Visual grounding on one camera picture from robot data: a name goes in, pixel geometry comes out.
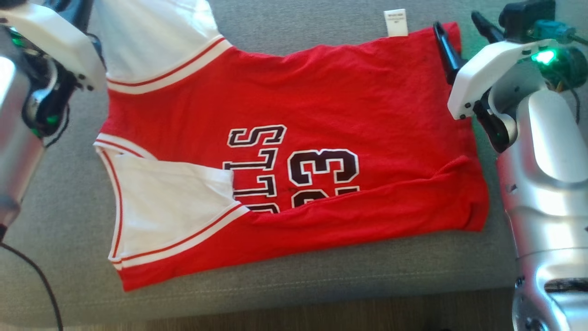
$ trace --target clothing tag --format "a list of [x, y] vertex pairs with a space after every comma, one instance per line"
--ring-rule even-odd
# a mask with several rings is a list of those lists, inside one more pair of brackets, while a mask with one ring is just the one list
[[386, 19], [386, 27], [388, 27], [389, 37], [408, 36], [405, 9], [384, 11], [384, 18]]

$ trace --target white armhole trim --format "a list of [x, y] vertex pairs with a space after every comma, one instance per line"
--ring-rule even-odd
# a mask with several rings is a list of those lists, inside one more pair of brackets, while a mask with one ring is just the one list
[[118, 270], [179, 254], [249, 212], [232, 197], [232, 171], [143, 158], [131, 142], [101, 137], [95, 146], [116, 198], [108, 259]]
[[114, 135], [100, 133], [94, 142], [94, 146], [102, 147], [107, 150], [114, 150], [121, 154], [131, 153], [134, 156], [146, 158], [148, 160], [157, 160], [153, 154], [149, 153], [141, 146]]

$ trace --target gray couch cushion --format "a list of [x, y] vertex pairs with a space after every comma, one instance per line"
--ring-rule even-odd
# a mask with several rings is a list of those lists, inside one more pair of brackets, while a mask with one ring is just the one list
[[[221, 33], [247, 51], [287, 54], [317, 44], [357, 44], [386, 35], [382, 11], [406, 8], [410, 31], [458, 21], [466, 57], [484, 46], [471, 9], [497, 18], [508, 1], [215, 0]], [[580, 6], [560, 1], [559, 18], [588, 35]], [[91, 31], [99, 34], [99, 26]], [[586, 89], [582, 90], [584, 104]], [[77, 92], [72, 121], [45, 156], [6, 242], [45, 271], [67, 325], [158, 319], [369, 296], [416, 295], [510, 286], [512, 240], [502, 218], [495, 154], [478, 126], [477, 143], [492, 203], [483, 232], [445, 232], [289, 256], [180, 277], [124, 293], [106, 259], [114, 197], [92, 148], [106, 118], [106, 93]], [[53, 326], [49, 299], [34, 271], [0, 251], [0, 321]]]

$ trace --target red basketball jersey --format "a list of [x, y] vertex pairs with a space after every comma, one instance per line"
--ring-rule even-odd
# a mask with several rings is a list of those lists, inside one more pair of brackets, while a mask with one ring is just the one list
[[[95, 145], [115, 189], [109, 259], [125, 290], [482, 229], [471, 123], [446, 108], [432, 29], [278, 57], [231, 46], [204, 0], [181, 3], [98, 4], [110, 109]], [[459, 45], [457, 25], [445, 27]]]

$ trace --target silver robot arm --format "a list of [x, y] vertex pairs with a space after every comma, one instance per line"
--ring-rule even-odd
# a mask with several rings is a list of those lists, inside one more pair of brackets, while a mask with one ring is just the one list
[[43, 138], [67, 120], [70, 96], [105, 83], [99, 41], [84, 33], [93, 2], [52, 3], [59, 13], [26, 0], [0, 0], [0, 29], [6, 30], [0, 32], [10, 36], [0, 53], [0, 241], [19, 214], [45, 151]]
[[[553, 1], [543, 4], [554, 9]], [[457, 120], [475, 115], [500, 153], [500, 188], [519, 268], [514, 329], [588, 330], [588, 148], [565, 99], [548, 89], [531, 60], [557, 43], [526, 39], [526, 28], [522, 34], [508, 31], [509, 6], [501, 18], [508, 41], [479, 13], [472, 14], [494, 44], [468, 62], [435, 25], [447, 80], [453, 83], [447, 106]], [[514, 17], [516, 22], [535, 21], [527, 9], [518, 12], [527, 16]], [[585, 70], [584, 56], [574, 54]], [[578, 84], [585, 82], [583, 76]]]

